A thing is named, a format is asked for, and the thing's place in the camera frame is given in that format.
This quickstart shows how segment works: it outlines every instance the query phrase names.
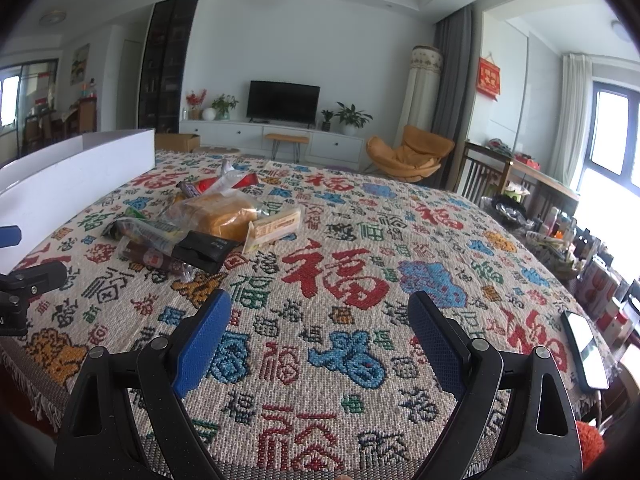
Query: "ceiling light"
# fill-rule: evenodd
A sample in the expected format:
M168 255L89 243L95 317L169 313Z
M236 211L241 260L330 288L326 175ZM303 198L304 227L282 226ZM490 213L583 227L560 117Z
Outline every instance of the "ceiling light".
M65 21L66 12L64 10L52 10L42 16L38 23L43 27L50 27L51 25L57 25Z
M613 20L611 22L611 28L613 29L613 32L616 33L616 36L619 37L622 41L631 43L631 36L626 31L626 28L622 23L620 23L618 20Z

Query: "drawer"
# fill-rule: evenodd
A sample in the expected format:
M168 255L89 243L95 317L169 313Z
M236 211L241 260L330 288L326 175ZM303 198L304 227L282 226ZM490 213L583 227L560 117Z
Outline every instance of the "drawer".
M362 139L341 135L321 134L315 132L311 139L308 154L321 158L343 160L357 164L360 160Z
M221 121L183 121L181 131L198 134L205 146L228 148L262 148L262 126L258 124L223 123Z
M262 126L254 124L215 123L216 144L230 148L262 148Z

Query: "television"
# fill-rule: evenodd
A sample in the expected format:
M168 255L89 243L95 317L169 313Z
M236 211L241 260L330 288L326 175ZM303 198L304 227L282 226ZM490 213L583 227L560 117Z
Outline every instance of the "television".
M316 123L319 86L251 81L246 116L252 120Z

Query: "screw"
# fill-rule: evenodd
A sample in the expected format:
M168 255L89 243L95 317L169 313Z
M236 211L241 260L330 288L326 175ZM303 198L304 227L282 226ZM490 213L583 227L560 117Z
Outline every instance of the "screw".
M169 340L165 337L156 337L151 341L151 348L154 350L163 350L169 344Z
M89 357L92 359L97 359L98 357L102 357L104 354L104 346L94 346L89 350Z
M471 345L473 346L473 348L475 348L479 352L485 352L489 349L489 343L484 339L482 339L481 337L474 339L471 342Z
M540 359L549 359L551 352L543 346L536 346L536 355L540 357Z

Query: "white curtain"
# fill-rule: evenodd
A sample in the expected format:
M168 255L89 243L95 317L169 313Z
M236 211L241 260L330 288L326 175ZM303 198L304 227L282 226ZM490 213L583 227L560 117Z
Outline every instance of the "white curtain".
M436 48L422 45L414 47L394 148L402 143L402 131L407 124L430 131L441 71L442 54Z
M591 119L592 76L589 56L562 56L562 102L549 175L565 186L575 184L574 176L582 168Z

